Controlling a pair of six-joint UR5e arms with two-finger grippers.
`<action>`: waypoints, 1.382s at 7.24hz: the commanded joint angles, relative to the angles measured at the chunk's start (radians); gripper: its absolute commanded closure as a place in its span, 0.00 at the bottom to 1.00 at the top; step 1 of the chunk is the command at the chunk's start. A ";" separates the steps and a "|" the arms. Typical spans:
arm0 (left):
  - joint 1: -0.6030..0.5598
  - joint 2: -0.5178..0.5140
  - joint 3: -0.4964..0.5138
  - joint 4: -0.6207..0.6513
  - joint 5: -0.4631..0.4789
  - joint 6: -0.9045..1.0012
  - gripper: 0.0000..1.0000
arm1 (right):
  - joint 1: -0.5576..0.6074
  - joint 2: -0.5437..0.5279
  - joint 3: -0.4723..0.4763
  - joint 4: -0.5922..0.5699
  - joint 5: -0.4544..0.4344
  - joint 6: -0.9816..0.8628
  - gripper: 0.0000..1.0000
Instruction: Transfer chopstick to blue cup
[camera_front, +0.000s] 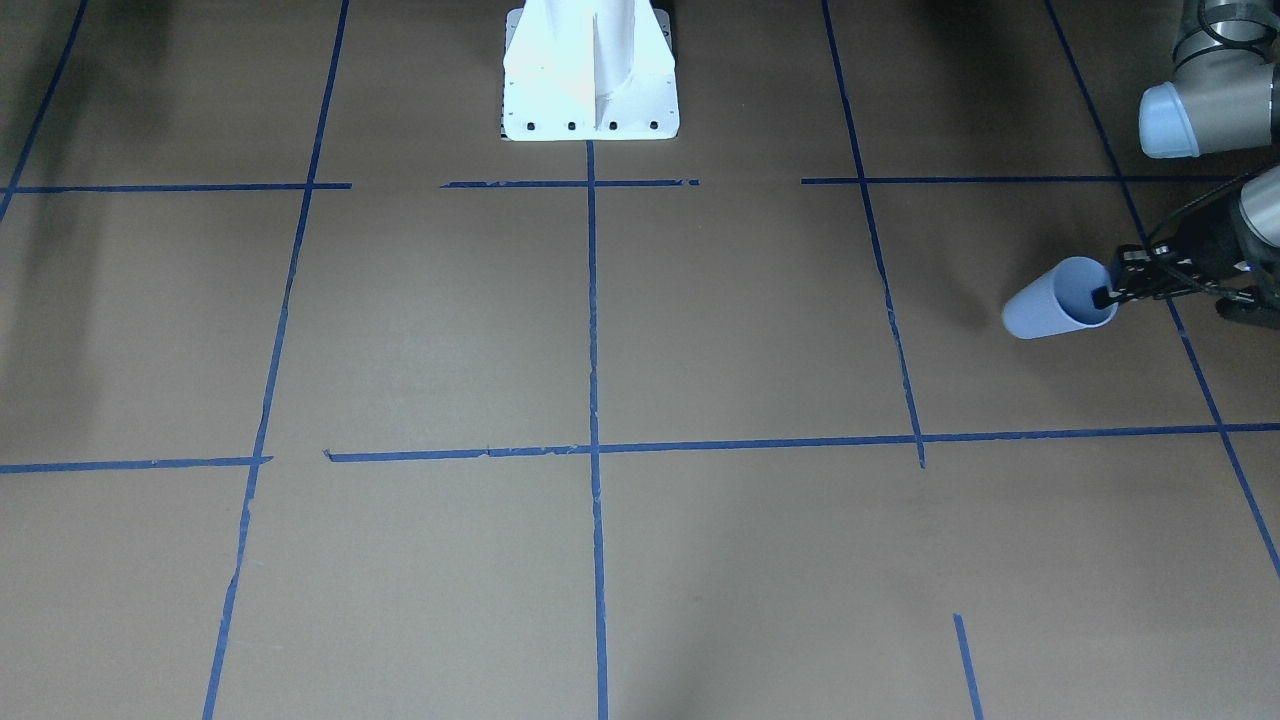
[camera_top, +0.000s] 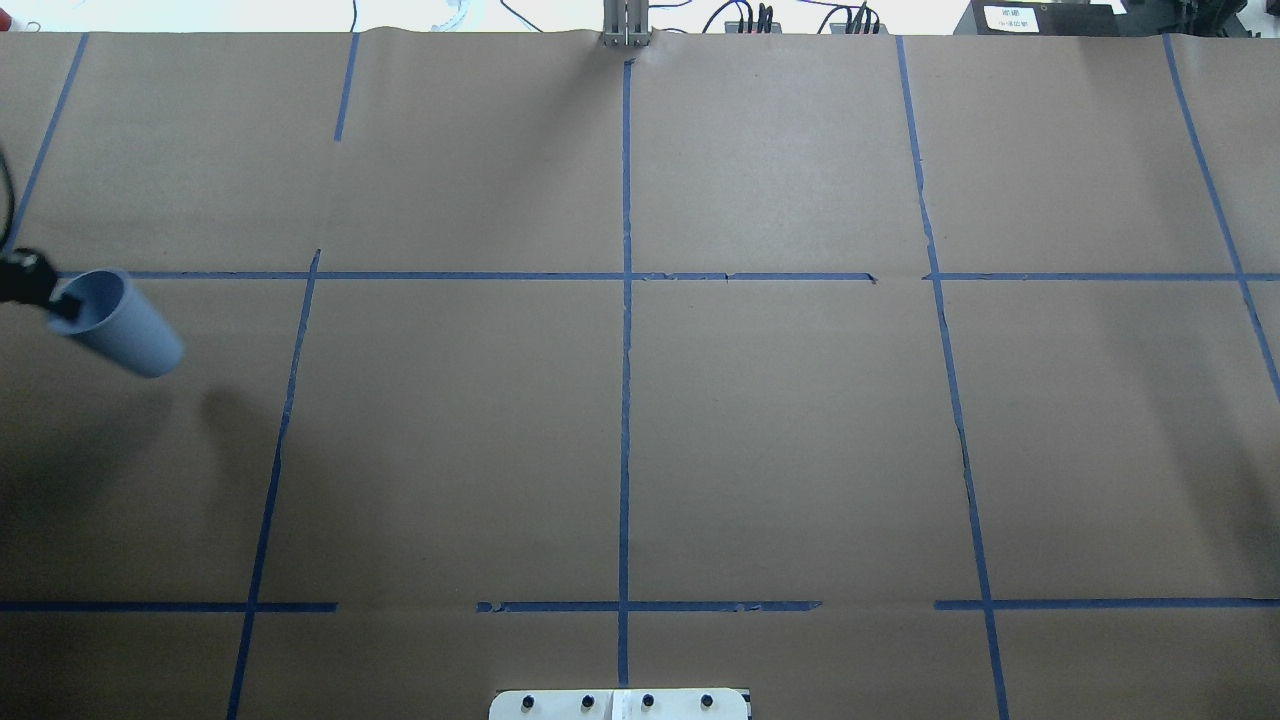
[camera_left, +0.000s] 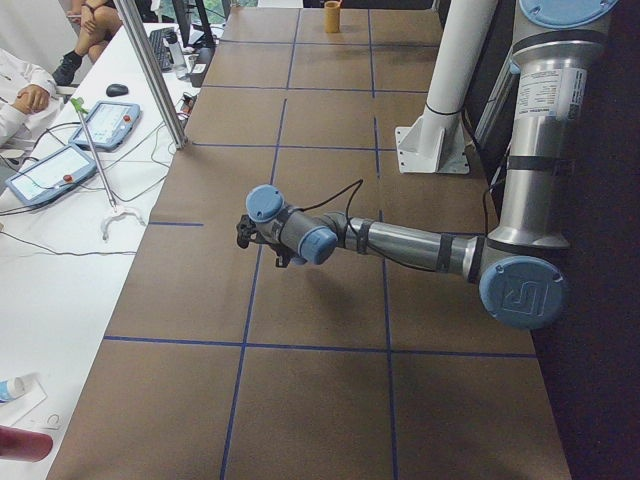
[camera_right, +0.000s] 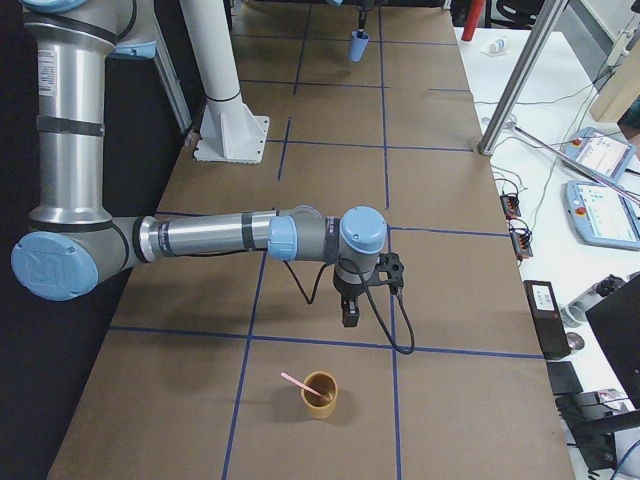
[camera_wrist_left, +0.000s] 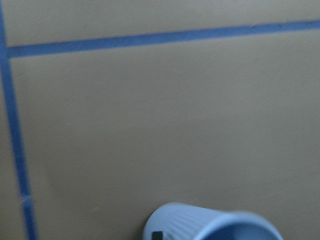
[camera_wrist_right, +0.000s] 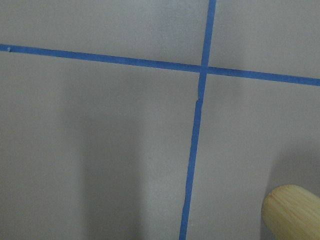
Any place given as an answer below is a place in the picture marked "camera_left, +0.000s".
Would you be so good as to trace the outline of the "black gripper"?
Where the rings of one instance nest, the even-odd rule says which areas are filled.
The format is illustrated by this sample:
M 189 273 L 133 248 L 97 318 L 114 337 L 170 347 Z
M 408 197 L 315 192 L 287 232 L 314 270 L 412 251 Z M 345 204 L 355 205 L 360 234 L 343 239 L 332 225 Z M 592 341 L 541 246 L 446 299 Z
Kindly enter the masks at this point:
M 282 243 L 269 243 L 269 248 L 276 255 L 275 266 L 277 268 L 287 268 L 290 261 L 295 257 L 295 251 Z

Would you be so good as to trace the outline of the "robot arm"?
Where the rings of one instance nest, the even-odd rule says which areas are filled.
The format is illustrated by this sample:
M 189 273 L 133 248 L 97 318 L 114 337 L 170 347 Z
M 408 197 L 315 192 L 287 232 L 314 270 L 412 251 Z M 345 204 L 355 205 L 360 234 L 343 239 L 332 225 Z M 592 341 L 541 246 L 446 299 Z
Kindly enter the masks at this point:
M 572 169 L 565 143 L 579 117 L 588 68 L 604 49 L 611 1 L 520 1 L 507 64 L 519 77 L 498 226 L 471 238 L 352 216 L 311 215 L 272 185 L 254 188 L 237 224 L 241 248 L 264 244 L 276 264 L 325 262 L 336 248 L 378 255 L 479 287 L 499 322 L 535 330 L 554 322 L 568 296 L 557 258 L 568 243 L 557 209 Z

